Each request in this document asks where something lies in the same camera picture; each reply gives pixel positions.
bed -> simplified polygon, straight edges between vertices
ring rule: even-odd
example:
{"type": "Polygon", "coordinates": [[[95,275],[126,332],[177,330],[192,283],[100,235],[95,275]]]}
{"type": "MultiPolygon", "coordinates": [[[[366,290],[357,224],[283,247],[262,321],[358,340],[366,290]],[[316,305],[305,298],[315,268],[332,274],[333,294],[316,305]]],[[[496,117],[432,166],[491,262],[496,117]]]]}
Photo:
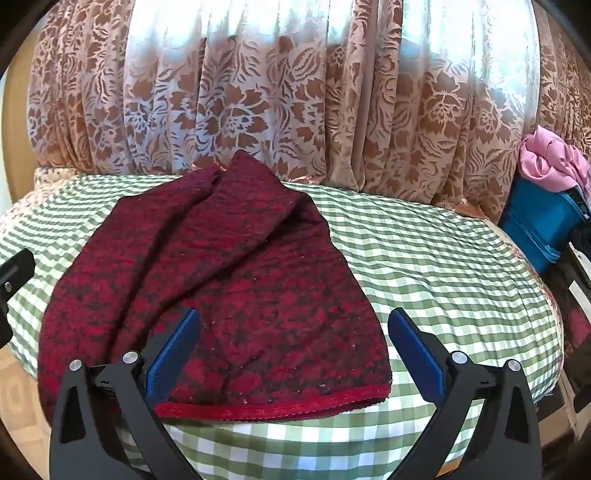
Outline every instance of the bed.
{"type": "MultiPolygon", "coordinates": [[[[10,348],[31,375],[43,311],[57,280],[118,198],[174,178],[45,171],[37,174],[37,188],[5,215],[11,224],[0,238],[0,261],[29,248],[37,262],[34,279],[9,303],[15,332],[10,348]]],[[[563,360],[556,305],[526,260],[484,221],[347,190],[286,185],[312,197],[384,332],[388,313],[402,306],[422,330],[476,362],[518,359],[535,401],[553,389],[563,360]]],[[[383,478],[434,411],[389,341],[388,351],[393,382],[382,404],[321,420],[175,422],[168,431],[208,479],[383,478]]],[[[467,447],[479,409],[475,402],[448,460],[467,447]]],[[[121,435],[141,466],[133,439],[121,435]]]]}

blue fabric bin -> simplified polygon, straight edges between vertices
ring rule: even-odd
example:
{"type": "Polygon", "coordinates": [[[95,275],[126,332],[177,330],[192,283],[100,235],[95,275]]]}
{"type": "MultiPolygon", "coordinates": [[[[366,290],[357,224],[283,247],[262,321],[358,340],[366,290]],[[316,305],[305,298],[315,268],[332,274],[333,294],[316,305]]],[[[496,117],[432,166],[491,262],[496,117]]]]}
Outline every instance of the blue fabric bin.
{"type": "Polygon", "coordinates": [[[548,192],[518,177],[507,208],[514,219],[535,232],[544,245],[562,249],[570,231],[585,220],[575,201],[564,192],[548,192]]]}
{"type": "Polygon", "coordinates": [[[536,272],[542,274],[552,263],[560,258],[560,252],[545,242],[527,225],[521,223],[511,208],[503,214],[503,230],[521,249],[536,272]]]}

blue gripper pad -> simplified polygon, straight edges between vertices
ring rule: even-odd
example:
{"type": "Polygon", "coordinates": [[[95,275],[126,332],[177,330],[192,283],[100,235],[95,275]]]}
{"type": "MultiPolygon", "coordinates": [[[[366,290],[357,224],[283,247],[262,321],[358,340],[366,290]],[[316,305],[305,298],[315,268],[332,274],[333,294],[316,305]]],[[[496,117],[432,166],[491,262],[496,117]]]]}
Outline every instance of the blue gripper pad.
{"type": "Polygon", "coordinates": [[[201,335],[201,315],[189,310],[145,374],[144,398],[154,408],[166,401],[201,335]]]}
{"type": "Polygon", "coordinates": [[[444,373],[435,357],[421,341],[420,330],[403,309],[388,317],[388,335],[423,400],[440,405],[445,400],[444,373]]]}

wooden floor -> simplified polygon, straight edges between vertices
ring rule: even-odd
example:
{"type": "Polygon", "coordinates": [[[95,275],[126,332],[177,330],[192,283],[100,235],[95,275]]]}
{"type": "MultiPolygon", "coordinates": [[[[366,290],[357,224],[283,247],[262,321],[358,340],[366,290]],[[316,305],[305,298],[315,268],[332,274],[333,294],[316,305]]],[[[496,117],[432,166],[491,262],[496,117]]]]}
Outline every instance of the wooden floor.
{"type": "Polygon", "coordinates": [[[48,480],[50,428],[41,412],[37,383],[8,348],[0,349],[0,417],[22,454],[48,480]]]}

silver bolt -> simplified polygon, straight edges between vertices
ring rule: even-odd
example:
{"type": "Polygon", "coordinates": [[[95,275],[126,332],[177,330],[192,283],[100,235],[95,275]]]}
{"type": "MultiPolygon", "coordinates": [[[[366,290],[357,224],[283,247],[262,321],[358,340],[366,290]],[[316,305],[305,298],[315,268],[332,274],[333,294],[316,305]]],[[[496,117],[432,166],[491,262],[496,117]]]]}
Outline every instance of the silver bolt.
{"type": "Polygon", "coordinates": [[[82,361],[81,360],[72,360],[70,362],[70,370],[72,370],[73,372],[75,372],[76,370],[79,370],[80,367],[82,366],[82,361]]]}
{"type": "Polygon", "coordinates": [[[468,361],[468,357],[462,352],[453,352],[452,360],[457,364],[465,364],[468,361]]]}
{"type": "Polygon", "coordinates": [[[517,360],[509,360],[508,366],[514,372],[518,372],[519,370],[521,370],[521,364],[517,360]]]}
{"type": "Polygon", "coordinates": [[[133,364],[139,358],[138,352],[127,352],[123,356],[123,363],[133,364]]]}

